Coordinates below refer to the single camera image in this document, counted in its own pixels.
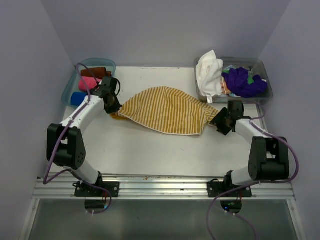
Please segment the pink rolled towel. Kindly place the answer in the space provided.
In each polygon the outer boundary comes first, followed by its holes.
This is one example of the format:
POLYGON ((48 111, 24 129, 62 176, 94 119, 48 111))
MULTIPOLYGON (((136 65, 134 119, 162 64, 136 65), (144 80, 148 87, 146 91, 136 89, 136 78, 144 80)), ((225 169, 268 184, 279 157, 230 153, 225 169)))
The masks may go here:
POLYGON ((94 77, 82 77, 83 80, 79 80, 78 88, 81 92, 86 92, 88 87, 89 90, 92 90, 95 88, 102 80, 101 79, 95 79, 94 77))

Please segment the yellow white striped towel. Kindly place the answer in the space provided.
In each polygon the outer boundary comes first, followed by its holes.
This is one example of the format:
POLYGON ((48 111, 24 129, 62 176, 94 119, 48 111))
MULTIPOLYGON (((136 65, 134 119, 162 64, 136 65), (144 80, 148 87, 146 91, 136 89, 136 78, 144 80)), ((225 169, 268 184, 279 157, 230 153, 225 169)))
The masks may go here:
POLYGON ((163 134, 200 136, 219 112, 182 90, 159 86, 134 95, 110 116, 163 134))

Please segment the peach patterned cloth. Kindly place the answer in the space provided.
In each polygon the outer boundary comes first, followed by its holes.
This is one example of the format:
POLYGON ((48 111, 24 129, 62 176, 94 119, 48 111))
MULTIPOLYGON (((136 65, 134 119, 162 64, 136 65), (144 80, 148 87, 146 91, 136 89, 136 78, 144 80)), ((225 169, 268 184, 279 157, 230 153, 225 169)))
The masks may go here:
POLYGON ((227 83, 224 79, 224 77, 222 76, 221 77, 221 80, 220 80, 220 85, 221 85, 221 91, 222 91, 222 94, 223 95, 226 95, 226 96, 229 96, 229 97, 233 97, 233 98, 236 98, 237 96, 232 93, 229 88, 227 87, 227 83))

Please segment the teal plastic tray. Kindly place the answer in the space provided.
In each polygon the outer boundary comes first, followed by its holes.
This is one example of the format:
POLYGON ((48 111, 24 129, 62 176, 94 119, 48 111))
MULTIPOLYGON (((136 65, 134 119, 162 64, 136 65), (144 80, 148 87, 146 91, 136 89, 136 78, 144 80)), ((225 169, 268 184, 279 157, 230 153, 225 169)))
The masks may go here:
MULTIPOLYGON (((113 60, 106 58, 87 58, 82 60, 81 63, 86 65, 88 68, 104 67, 107 71, 111 72, 113 76, 115 75, 117 68, 116 63, 113 60)), ((77 107, 71 104, 71 97, 74 92, 80 92, 78 87, 80 81, 81 79, 78 72, 74 70, 62 93, 61 100, 65 106, 72 108, 77 107)))

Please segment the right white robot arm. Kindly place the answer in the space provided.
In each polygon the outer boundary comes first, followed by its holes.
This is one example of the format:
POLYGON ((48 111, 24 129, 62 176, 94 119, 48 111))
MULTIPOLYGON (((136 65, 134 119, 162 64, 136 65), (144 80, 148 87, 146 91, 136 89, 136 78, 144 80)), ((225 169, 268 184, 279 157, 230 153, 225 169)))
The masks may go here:
POLYGON ((223 178, 223 192, 235 196, 241 186, 253 182, 286 181, 290 175, 289 150, 286 139, 274 137, 245 116, 241 101, 229 101, 210 122, 223 135, 236 133, 250 144, 247 166, 230 170, 223 178))

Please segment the blue towel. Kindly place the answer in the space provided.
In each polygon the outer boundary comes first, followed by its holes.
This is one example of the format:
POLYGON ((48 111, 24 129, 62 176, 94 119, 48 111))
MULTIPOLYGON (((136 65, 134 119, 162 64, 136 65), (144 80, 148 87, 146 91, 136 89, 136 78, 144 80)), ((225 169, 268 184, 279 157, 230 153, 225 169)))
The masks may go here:
POLYGON ((87 94, 85 92, 74 92, 70 98, 70 105, 72 107, 79 107, 85 100, 87 94))

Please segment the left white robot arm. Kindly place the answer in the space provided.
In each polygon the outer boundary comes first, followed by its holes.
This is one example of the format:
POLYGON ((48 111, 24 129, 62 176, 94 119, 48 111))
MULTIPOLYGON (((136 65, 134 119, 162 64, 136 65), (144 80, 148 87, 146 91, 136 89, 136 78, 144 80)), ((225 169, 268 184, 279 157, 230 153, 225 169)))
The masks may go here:
POLYGON ((88 92, 78 108, 59 124, 50 124, 46 135, 46 157, 48 167, 43 179, 47 184, 54 178, 48 178, 52 165, 64 168, 62 173, 70 172, 87 183, 86 190, 92 196, 103 193, 104 184, 99 181, 100 172, 94 169, 86 159, 83 133, 94 118, 105 111, 108 115, 118 112, 122 105, 117 95, 121 83, 114 77, 104 77, 88 92))

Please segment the brown rolled towel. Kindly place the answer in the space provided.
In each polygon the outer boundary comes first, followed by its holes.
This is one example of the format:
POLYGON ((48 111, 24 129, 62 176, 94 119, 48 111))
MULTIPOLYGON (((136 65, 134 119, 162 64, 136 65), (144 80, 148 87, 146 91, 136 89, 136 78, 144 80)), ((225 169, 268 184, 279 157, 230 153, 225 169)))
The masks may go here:
POLYGON ((112 72, 107 71, 105 67, 93 67, 89 69, 83 69, 80 72, 82 77, 96 77, 97 79, 103 79, 104 77, 111 77, 112 72))

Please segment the aluminium mounting rail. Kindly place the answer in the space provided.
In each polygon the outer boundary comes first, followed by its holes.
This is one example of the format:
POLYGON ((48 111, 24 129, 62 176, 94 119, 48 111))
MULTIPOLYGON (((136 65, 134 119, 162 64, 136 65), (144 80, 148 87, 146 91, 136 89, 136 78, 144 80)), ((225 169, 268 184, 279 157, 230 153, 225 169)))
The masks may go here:
MULTIPOLYGON (((173 176, 121 176, 103 175, 105 182, 119 185, 117 200, 212 200, 208 194, 208 177, 173 176)), ((32 197, 34 199, 75 199, 77 180, 63 174, 44 185, 37 180, 32 197)), ((251 187, 252 197, 248 200, 294 200, 290 183, 257 184, 251 187)))

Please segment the grey plastic bin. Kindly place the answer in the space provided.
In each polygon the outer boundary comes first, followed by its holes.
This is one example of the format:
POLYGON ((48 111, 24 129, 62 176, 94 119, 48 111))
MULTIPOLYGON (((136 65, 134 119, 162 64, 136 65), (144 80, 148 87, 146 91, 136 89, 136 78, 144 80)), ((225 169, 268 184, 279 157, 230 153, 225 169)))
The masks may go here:
POLYGON ((214 96, 212 101, 214 104, 226 104, 228 101, 238 100, 238 101, 253 101, 260 104, 268 102, 269 99, 273 97, 273 90, 270 84, 270 80, 265 68, 264 63, 258 58, 241 58, 241 57, 219 57, 223 60, 223 69, 228 66, 234 66, 235 68, 243 67, 252 72, 252 74, 259 75, 262 80, 267 83, 267 89, 253 98, 242 98, 242 97, 232 97, 229 95, 214 96))

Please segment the purple towel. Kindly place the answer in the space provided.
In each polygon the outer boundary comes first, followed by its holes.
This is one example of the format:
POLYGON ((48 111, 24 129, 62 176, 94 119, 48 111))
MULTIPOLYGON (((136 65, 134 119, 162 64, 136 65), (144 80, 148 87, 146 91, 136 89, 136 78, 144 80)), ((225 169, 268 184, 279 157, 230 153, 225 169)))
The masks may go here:
POLYGON ((249 72, 243 67, 224 70, 222 77, 227 89, 241 98, 254 98, 263 94, 268 88, 267 82, 260 75, 250 76, 249 72))

